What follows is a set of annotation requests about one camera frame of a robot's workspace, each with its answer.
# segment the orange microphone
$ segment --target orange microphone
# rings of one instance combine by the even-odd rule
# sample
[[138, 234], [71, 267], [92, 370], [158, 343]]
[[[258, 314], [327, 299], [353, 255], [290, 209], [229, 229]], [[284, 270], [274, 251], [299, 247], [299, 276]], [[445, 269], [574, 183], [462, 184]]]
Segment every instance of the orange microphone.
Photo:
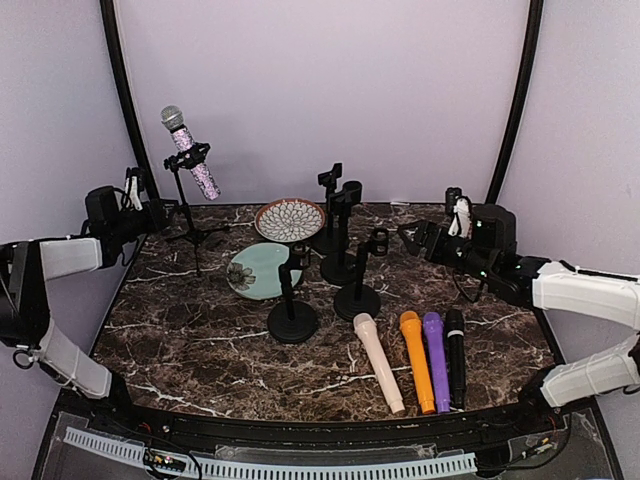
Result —
[[416, 384], [416, 393], [422, 413], [434, 413], [436, 411], [435, 398], [427, 367], [427, 356], [424, 353], [424, 344], [422, 343], [422, 321], [416, 312], [409, 311], [400, 315], [400, 331], [407, 342], [413, 381]]

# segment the gray wall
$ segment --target gray wall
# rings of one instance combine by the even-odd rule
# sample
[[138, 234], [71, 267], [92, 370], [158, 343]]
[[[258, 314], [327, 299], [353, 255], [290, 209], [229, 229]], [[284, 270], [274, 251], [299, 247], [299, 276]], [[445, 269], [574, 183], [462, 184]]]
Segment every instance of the gray wall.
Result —
[[[525, 254], [640, 273], [640, 3], [547, 2], [527, 107], [500, 202]], [[549, 315], [572, 361], [632, 334]], [[626, 478], [640, 478], [640, 396], [601, 397]]]
[[[84, 196], [134, 164], [97, 1], [0, 2], [0, 244], [77, 233]], [[49, 283], [52, 316], [87, 350], [120, 268]], [[29, 478], [58, 389], [0, 344], [0, 478]]]
[[[345, 163], [368, 201], [483, 197], [504, 132], [528, 0], [120, 0], [134, 96], [160, 192], [180, 106], [218, 202], [320, 200]], [[191, 179], [188, 197], [206, 203]]]

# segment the white arm cover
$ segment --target white arm cover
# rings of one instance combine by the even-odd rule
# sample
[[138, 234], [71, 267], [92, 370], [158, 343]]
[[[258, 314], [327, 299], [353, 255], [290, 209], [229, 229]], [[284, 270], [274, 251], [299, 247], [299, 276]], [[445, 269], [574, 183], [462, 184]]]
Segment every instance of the white arm cover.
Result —
[[67, 384], [75, 386], [89, 398], [99, 399], [109, 396], [111, 372], [94, 362], [80, 348], [69, 340], [53, 319], [49, 329], [40, 341], [40, 350], [33, 356], [67, 379]]
[[638, 365], [629, 356], [638, 340], [634, 335], [603, 352], [555, 367], [540, 389], [544, 398], [551, 407], [561, 407], [579, 398], [640, 384]]
[[640, 330], [640, 283], [571, 272], [546, 263], [533, 280], [533, 305], [611, 320]]
[[45, 280], [91, 272], [102, 266], [102, 248], [95, 238], [40, 242], [40, 252]]

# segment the black microphone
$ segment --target black microphone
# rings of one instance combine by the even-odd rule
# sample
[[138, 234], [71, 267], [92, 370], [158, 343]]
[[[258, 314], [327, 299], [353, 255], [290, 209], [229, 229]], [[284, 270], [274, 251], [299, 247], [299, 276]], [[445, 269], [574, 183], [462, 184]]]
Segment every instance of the black microphone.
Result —
[[464, 410], [467, 368], [464, 359], [464, 317], [462, 312], [456, 309], [449, 310], [445, 317], [444, 328], [447, 334], [451, 406]]

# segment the plate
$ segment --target plate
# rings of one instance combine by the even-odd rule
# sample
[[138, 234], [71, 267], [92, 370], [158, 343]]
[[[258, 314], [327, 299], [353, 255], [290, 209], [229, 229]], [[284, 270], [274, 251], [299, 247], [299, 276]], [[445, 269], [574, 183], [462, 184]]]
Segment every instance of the plate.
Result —
[[[251, 300], [266, 300], [282, 295], [278, 267], [289, 258], [289, 247], [279, 243], [258, 243], [238, 253], [227, 267], [227, 282], [238, 294]], [[291, 272], [295, 286], [302, 276]]]
[[324, 225], [324, 211], [302, 198], [283, 198], [262, 207], [256, 230], [273, 242], [299, 242], [314, 236]]

